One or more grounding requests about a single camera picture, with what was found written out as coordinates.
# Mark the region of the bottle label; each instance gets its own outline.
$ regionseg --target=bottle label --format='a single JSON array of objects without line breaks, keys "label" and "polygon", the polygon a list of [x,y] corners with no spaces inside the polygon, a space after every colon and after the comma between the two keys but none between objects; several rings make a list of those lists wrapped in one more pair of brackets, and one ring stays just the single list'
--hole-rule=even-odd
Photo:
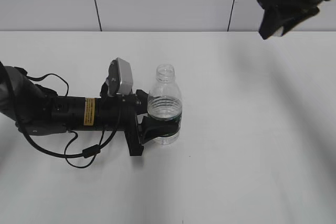
[{"label": "bottle label", "polygon": [[[153,119],[155,119],[155,120],[158,120],[157,118],[155,118],[155,117],[153,117],[151,115],[148,115],[148,116],[151,117],[151,118],[153,118]],[[160,137],[170,137],[170,136],[175,135],[177,132],[179,132],[180,128],[181,128],[181,120],[182,120],[182,113],[179,114],[179,115],[177,115],[177,116],[175,116],[174,118],[171,118],[171,119],[167,120],[167,121],[166,120],[159,120],[159,121],[174,122],[174,123],[178,123],[179,124],[178,125],[179,127],[178,127],[178,129],[177,129],[176,132],[165,134],[165,135],[160,136]]]}]

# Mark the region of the cable connector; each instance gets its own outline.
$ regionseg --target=cable connector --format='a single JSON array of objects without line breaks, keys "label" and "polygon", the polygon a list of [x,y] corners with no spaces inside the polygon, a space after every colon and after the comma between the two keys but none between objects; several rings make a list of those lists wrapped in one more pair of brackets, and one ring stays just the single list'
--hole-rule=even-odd
[{"label": "cable connector", "polygon": [[82,153],[84,158],[95,156],[100,153],[100,145],[95,144],[89,148],[84,149]]}]

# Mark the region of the white wall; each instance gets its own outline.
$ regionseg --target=white wall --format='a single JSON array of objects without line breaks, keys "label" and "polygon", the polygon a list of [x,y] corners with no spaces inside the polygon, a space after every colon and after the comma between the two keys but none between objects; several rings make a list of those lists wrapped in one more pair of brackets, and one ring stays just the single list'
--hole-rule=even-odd
[{"label": "white wall", "polygon": [[0,0],[0,30],[99,30],[93,0]]},{"label": "white wall", "polygon": [[[97,0],[103,31],[226,31],[233,0]],[[258,30],[256,0],[235,0],[230,31]],[[336,30],[336,0],[296,30]],[[0,30],[99,30],[94,0],[0,0]]]},{"label": "white wall", "polygon": [[97,0],[106,31],[225,31],[233,0]]}]

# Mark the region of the yellow label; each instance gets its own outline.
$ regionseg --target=yellow label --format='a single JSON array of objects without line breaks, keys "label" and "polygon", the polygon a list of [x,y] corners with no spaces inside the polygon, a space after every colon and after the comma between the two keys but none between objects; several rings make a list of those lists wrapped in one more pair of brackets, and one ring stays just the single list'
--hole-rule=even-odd
[{"label": "yellow label", "polygon": [[93,123],[95,122],[94,107],[95,107],[95,99],[85,98],[85,112],[84,112],[85,126],[93,126]]}]

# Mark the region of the clear plastic bottle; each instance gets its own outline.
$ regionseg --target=clear plastic bottle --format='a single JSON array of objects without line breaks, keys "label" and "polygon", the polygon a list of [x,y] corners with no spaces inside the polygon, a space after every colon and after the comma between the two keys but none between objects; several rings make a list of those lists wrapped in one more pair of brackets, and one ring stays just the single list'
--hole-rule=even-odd
[{"label": "clear plastic bottle", "polygon": [[[148,96],[148,115],[160,121],[174,120],[181,123],[182,96],[175,82],[175,70],[170,64],[159,65],[156,69],[156,83]],[[180,134],[180,128],[175,134],[157,137],[158,144],[171,144]]]}]

